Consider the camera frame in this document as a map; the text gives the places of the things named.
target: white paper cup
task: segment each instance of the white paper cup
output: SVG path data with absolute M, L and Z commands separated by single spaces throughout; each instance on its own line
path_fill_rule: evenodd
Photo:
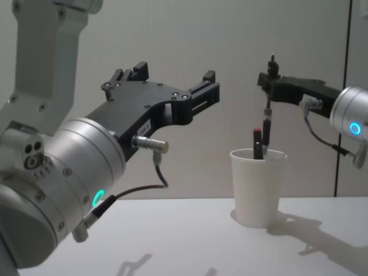
M 264 160 L 254 160 L 253 149 L 238 149 L 230 156 L 236 218 L 244 226 L 266 228 L 277 218 L 288 156 L 268 150 Z

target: white wall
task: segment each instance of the white wall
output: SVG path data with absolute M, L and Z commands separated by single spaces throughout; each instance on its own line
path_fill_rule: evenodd
M 359 0 L 352 2 L 350 45 L 348 53 L 347 86 L 368 89 L 368 18 L 362 18 Z M 356 152 L 359 143 L 343 137 L 342 147 Z M 368 162 L 360 170 L 355 169 L 350 159 L 341 158 L 339 166 L 338 195 L 368 196 Z
M 90 17 L 80 39 L 75 106 L 85 116 L 103 103 L 100 85 L 117 68 L 147 61 L 151 80 L 187 89 L 216 70 L 221 102 L 188 126 L 159 130 L 170 142 L 162 171 L 170 189 L 135 198 L 231 197 L 229 152 L 252 145 L 262 124 L 265 97 L 257 88 L 270 54 L 283 75 L 320 78 L 341 88 L 347 0 L 107 0 Z M 16 21 L 10 1 L 0 1 L 0 102 L 14 85 Z M 271 148 L 285 151 L 290 173 L 285 196 L 332 196 L 336 155 L 315 141 L 301 110 L 275 103 Z M 315 131 L 337 141 L 327 119 L 311 116 Z M 139 151 L 113 192 L 158 183 L 151 154 Z

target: robotic arm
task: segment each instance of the robotic arm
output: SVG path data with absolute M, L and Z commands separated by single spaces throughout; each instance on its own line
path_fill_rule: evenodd
M 368 91 L 348 87 L 341 92 L 326 86 L 322 80 L 280 76 L 278 71 L 279 65 L 272 55 L 267 73 L 259 73 L 258 86 L 267 94 L 268 101 L 286 102 L 304 108 L 305 121 L 314 137 L 341 154 L 351 156 L 353 165 L 361 168 L 368 149 Z M 352 154 L 319 138 L 309 124 L 309 111 L 329 118 L 331 126 L 339 133 L 359 141 L 358 152 Z
M 187 125 L 220 100 L 214 71 L 183 91 L 148 82 L 139 63 L 102 85 L 105 103 L 60 127 L 74 100 L 79 34 L 102 2 L 13 0 L 16 85 L 0 110 L 0 275 L 45 261 L 138 148 L 168 150 L 149 138 L 157 129 Z

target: table surface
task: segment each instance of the table surface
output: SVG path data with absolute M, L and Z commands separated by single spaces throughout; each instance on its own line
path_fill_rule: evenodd
M 233 199 L 118 201 L 21 276 L 368 275 L 368 198 L 282 198 L 279 222 L 236 222 Z

